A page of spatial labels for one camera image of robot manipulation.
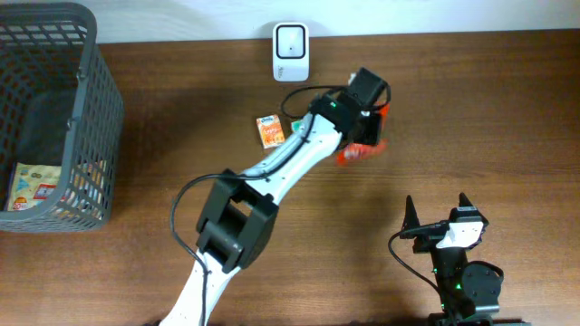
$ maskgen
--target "small orange and white packet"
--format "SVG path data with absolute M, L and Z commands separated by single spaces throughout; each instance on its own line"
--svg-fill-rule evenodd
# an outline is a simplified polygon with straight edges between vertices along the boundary
M 271 115 L 256 119 L 257 129 L 260 131 L 260 138 L 264 149 L 280 146 L 284 144 L 284 132 L 282 124 L 277 115 Z

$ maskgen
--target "brown wooden surface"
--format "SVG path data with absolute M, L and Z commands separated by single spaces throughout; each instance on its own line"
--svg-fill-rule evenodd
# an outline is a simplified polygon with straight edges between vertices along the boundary
M 140 325 L 169 312 L 193 264 L 170 236 L 171 199 L 195 176 L 265 155 L 254 118 L 276 113 L 295 87 L 272 78 L 270 46 L 101 47 L 127 112 L 112 219 L 85 234 L 0 234 L 1 324 Z M 308 84 L 344 83 L 360 66 L 391 83 L 390 147 L 347 168 L 332 159 L 313 168 L 212 321 L 328 325 L 437 312 L 435 292 L 390 257 L 387 239 L 408 194 L 428 223 L 447 218 L 464 191 L 490 222 L 469 259 L 506 273 L 498 317 L 577 324 L 580 33 L 325 38 L 311 51 Z M 179 210 L 192 242 L 209 186 Z M 429 272 L 411 242 L 395 250 Z

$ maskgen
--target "wooden tabletop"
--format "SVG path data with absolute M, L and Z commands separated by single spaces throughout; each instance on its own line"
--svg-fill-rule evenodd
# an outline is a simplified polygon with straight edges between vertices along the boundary
M 268 40 L 102 45 L 125 101 L 113 213 L 101 231 L 0 234 L 0 324 L 140 325 L 165 316 L 193 260 L 171 238 L 171 199 L 190 179 L 266 154 L 255 118 L 297 84 L 274 81 Z M 364 66 L 392 86 L 378 158 L 328 158 L 292 188 L 262 255 L 211 316 L 226 325 L 332 325 L 440 311 L 387 250 L 405 197 L 421 222 L 465 192 L 489 220 L 469 260 L 505 274 L 499 318 L 580 320 L 580 32 L 316 38 L 311 78 Z M 312 93 L 288 104 L 304 112 Z M 192 244 L 211 183 L 178 211 Z M 429 274 L 411 241 L 394 248 Z

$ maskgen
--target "red label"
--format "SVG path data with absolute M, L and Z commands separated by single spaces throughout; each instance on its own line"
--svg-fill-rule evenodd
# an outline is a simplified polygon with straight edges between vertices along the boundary
M 34 199 L 45 200 L 46 198 L 48 198 L 48 196 L 52 194 L 55 188 L 56 185 L 40 184 L 40 186 L 38 186 L 38 189 L 36 189 L 36 192 L 34 193 Z

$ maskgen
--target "gray plastic crate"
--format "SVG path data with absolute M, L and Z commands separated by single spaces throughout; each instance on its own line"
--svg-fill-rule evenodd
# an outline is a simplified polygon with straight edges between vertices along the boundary
M 84 231 L 109 220 L 124 111 L 96 34 L 82 5 L 0 5 L 0 199 L 16 162 L 62 167 L 43 203 L 0 212 L 2 230 Z

